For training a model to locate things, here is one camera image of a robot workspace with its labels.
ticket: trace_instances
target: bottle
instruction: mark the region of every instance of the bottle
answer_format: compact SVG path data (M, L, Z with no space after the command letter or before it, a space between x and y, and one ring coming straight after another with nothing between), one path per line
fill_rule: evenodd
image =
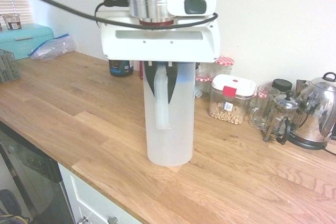
M133 74L132 60L109 60L110 74L116 77L125 77Z

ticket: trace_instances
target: kitchen counter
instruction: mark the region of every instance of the kitchen counter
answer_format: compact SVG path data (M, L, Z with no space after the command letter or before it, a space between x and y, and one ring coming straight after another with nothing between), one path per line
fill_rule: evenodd
M21 79L0 83L0 120L143 223L336 223L327 152L265 143L197 99L193 158L160 167L146 155L137 72L112 77L106 61L77 52L17 64Z

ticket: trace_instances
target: plastic cylinder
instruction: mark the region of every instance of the plastic cylinder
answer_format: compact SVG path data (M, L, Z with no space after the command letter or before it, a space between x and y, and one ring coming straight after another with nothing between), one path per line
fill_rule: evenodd
M159 64L158 69L155 78L162 77L165 65ZM157 125L156 110L162 108L162 101L154 97L144 67L143 70L148 158L161 166L183 165L193 156L195 63L178 63L177 80L170 104L166 100L168 106L164 116L168 117L169 129Z

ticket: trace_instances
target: white cabinet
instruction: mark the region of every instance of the white cabinet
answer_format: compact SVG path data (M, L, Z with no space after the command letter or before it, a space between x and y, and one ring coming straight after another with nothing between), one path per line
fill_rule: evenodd
M115 224L141 224L68 169L58 165L76 223L83 221L86 217L87 221L83 224L112 224L115 218L118 219L114 222Z

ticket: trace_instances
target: black cable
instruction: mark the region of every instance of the black cable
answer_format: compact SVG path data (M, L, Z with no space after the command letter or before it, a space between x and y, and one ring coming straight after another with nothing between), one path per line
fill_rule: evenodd
M112 21L112 20L108 20L108 19L104 19L104 18L94 17L94 16L88 15L86 13L82 13L78 10L72 9L72 8L66 6L66 5L63 5L63 4L61 4L59 2L56 2L56 1L53 1L53 0L41 0L41 1L46 2L50 5L56 6L60 9L66 10L67 12L78 15L82 18L86 18L86 19L90 19L90 20L94 20L94 21L97 21L97 22L102 22L102 23L106 23L106 24L110 24L110 25L124 26L124 27L130 27L130 28L136 28L136 29L142 29L142 30L165 30L165 29L192 27L192 26L202 25L202 24L211 22L218 17L217 13L213 13L213 16L211 18L208 18L208 19L205 19L205 20L202 20L202 21L198 21L198 22L188 23L188 24L171 25L171 26L142 26L142 25L134 25L134 24L128 24L128 23L124 23L124 22L117 22L117 21Z
M328 152L328 153L330 153L330 154L332 154L332 155L336 156L336 153L334 153L334 152L331 152L331 151L327 150L325 147L323 147L323 150L325 150L326 152Z
M94 10L95 11L95 17L96 17L97 11L102 6L105 6L105 7L115 7L115 6L117 6L117 7L129 7L129 5L130 4L129 4L128 0L104 0L104 2L97 5L96 9Z

